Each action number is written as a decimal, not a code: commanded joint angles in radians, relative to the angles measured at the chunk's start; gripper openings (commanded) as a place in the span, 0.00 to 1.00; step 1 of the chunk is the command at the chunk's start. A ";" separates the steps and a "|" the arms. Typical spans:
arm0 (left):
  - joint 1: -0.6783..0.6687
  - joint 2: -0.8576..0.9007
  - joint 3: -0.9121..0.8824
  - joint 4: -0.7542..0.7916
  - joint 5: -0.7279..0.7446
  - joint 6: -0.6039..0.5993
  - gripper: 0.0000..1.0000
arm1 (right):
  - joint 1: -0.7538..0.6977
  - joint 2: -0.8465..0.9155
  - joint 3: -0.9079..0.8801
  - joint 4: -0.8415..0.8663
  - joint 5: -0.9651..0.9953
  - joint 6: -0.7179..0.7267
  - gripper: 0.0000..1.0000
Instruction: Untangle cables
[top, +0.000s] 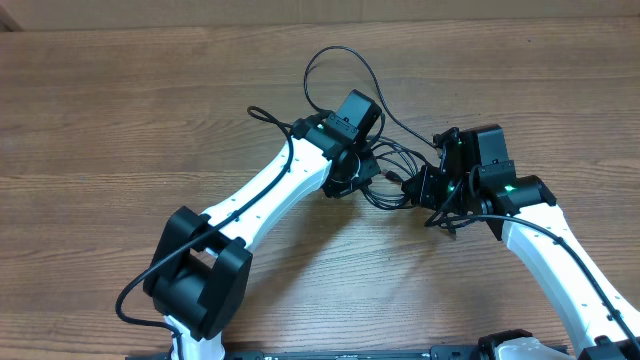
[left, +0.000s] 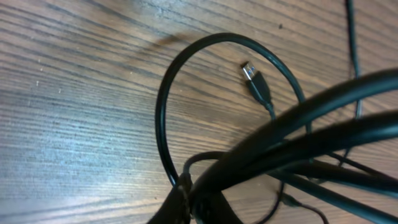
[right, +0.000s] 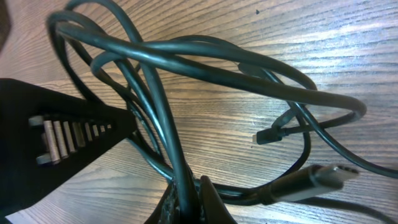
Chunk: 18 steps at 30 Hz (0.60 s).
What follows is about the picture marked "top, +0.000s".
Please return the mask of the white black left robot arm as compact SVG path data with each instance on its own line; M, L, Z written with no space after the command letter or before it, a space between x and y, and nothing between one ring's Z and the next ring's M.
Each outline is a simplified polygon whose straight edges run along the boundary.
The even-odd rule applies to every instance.
M340 198L370 184L379 168L369 132L384 119L357 90L337 111L319 110L286 126L277 156L229 198L196 213L174 212L143 282L172 333L171 359L222 359L222 331L238 311L253 253L307 195Z

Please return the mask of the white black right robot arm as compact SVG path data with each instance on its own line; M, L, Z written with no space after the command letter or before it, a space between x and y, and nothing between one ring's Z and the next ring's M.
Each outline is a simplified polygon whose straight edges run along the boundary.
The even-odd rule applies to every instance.
M437 166L402 184L428 227L451 233L483 222L532 274L580 359L636 359L639 312L581 246L557 199L535 175L520 177L503 129L452 127L436 134Z

